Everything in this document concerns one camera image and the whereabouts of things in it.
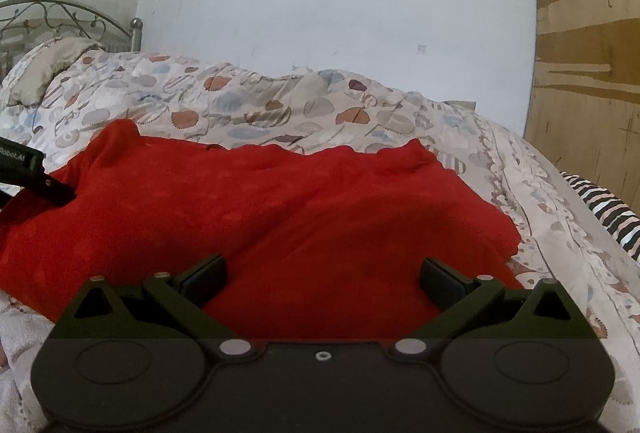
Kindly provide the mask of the red sweater garment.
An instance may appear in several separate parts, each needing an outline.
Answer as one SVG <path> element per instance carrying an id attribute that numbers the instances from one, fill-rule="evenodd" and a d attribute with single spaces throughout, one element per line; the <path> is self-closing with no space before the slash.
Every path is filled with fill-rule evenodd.
<path id="1" fill-rule="evenodd" d="M 416 140 L 301 156 L 119 120 L 55 176 L 72 202 L 21 192 L 1 213 L 2 289 L 51 320 L 94 275 L 134 286 L 215 254 L 229 281 L 206 312 L 247 340 L 398 340 L 437 315 L 419 287 L 429 257 L 516 286 L 510 217 Z"/>

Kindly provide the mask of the beige pillow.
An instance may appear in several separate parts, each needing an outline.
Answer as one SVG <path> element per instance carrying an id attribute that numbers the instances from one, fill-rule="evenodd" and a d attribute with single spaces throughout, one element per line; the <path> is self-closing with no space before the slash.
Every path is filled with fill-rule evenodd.
<path id="1" fill-rule="evenodd" d="M 1 108 L 40 104 L 51 81 L 90 49 L 103 49 L 85 37 L 55 37 L 30 50 L 1 83 Z"/>

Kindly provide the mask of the grey metal headboard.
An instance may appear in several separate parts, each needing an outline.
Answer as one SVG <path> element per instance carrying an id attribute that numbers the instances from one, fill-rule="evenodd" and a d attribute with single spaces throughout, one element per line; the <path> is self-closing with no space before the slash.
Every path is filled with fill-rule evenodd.
<path id="1" fill-rule="evenodd" d="M 1 62 L 7 66 L 51 37 L 87 37 L 110 52 L 138 52 L 143 23 L 128 26 L 73 0 L 2 0 Z"/>

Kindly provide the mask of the striped black white bedsheet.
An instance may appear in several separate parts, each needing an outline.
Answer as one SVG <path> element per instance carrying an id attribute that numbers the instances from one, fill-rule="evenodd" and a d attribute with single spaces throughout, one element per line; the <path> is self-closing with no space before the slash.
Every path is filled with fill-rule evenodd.
<path id="1" fill-rule="evenodd" d="M 561 175 L 620 247 L 639 262 L 639 216 L 610 190 L 577 174 Z"/>

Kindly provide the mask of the patterned dotted bed quilt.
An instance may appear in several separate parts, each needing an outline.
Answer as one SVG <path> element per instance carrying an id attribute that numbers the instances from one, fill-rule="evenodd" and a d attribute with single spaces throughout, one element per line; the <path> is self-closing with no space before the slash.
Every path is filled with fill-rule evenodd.
<path id="1" fill-rule="evenodd" d="M 117 119 L 149 136 L 228 148 L 276 144 L 301 154 L 336 146 L 375 152 L 420 140 L 513 219 L 522 238 L 511 263 L 518 281 L 564 283 L 615 368 L 604 425 L 638 430 L 639 266 L 589 210 L 582 185 L 520 136 L 453 102 L 355 73 L 268 78 L 228 63 L 99 49 L 57 66 L 40 101 L 26 107 L 17 92 L 34 66 L 28 54 L 2 81 L 1 134 L 42 150 L 51 171 Z"/>

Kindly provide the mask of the wooden wardrobe panel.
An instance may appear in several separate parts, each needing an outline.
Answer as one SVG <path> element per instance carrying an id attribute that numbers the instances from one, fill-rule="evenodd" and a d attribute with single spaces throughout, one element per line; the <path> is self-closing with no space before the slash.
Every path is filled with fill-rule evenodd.
<path id="1" fill-rule="evenodd" d="M 638 205 L 639 0 L 537 0 L 525 138 Z"/>

